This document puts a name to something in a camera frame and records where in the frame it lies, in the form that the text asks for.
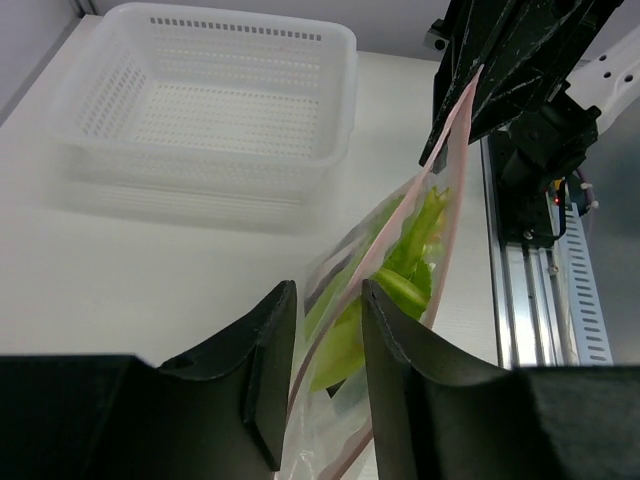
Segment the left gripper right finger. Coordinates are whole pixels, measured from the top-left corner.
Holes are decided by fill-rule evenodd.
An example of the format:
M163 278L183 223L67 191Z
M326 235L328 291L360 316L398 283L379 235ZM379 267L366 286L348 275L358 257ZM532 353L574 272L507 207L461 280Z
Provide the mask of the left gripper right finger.
M375 301L367 332L383 479L635 479L639 370L506 370Z

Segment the clear zip top bag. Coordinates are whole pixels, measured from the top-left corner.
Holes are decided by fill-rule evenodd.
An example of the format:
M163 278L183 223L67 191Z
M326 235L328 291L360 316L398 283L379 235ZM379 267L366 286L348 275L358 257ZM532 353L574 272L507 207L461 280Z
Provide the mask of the clear zip top bag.
M435 319L464 197L475 87L433 162L309 269L302 291L282 479L354 479L373 440L367 328L375 301L420 329Z

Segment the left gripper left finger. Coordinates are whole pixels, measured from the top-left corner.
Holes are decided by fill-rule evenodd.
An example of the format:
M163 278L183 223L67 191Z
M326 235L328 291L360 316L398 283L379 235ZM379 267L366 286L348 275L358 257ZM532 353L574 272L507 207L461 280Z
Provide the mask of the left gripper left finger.
M297 289L160 366L125 354L1 360L5 479L269 479L281 466Z

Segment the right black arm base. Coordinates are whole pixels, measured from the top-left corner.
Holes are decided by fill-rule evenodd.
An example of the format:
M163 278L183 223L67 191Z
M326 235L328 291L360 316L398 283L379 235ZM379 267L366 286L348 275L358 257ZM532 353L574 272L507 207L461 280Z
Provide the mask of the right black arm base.
M551 248L567 230L566 178L554 180L542 192L523 196L498 188L499 237L503 244Z

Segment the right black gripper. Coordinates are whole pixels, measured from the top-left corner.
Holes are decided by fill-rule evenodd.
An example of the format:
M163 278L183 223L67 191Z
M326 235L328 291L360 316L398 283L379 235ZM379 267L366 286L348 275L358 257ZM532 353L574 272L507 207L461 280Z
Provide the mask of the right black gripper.
M431 31L447 42L433 83L433 162L448 120L475 87L470 141L506 127L520 154L502 184L521 195L569 174L597 135L597 107L568 95L568 76L608 20L606 1L452 1Z

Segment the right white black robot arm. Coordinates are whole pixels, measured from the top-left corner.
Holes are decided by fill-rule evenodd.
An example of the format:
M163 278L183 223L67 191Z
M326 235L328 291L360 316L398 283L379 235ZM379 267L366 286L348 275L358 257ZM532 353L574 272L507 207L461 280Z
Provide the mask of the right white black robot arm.
M419 160L433 162L447 120L476 85L469 140L505 127L516 156L500 184L522 196L572 173L586 149L639 96L639 32L584 66L581 56L618 1L453 1L430 31L446 49L434 78L432 130Z

